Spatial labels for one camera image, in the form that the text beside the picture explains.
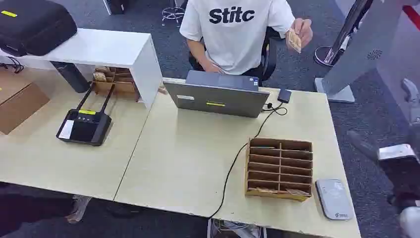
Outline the person's left hand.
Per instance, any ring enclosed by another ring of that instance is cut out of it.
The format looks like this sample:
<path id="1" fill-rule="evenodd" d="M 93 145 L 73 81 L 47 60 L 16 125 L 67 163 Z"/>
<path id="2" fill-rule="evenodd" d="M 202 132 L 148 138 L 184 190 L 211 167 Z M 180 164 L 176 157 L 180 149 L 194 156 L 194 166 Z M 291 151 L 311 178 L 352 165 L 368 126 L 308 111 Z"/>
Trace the person's left hand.
<path id="1" fill-rule="evenodd" d="M 302 49 L 306 47 L 313 38 L 311 25 L 312 21 L 310 19 L 296 18 L 291 26 L 291 28 L 301 39 Z"/>

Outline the person's right hand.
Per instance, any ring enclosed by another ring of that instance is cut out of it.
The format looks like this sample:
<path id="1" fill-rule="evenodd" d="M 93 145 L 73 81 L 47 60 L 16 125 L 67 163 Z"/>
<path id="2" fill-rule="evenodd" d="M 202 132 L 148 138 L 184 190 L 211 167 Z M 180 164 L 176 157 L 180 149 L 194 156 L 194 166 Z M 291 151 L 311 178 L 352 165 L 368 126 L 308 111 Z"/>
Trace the person's right hand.
<path id="1" fill-rule="evenodd" d="M 203 69 L 206 72 L 217 72 L 217 73 L 220 73 L 220 74 L 225 74 L 225 72 L 219 66 L 213 64 L 212 62 L 206 62 L 203 65 Z"/>

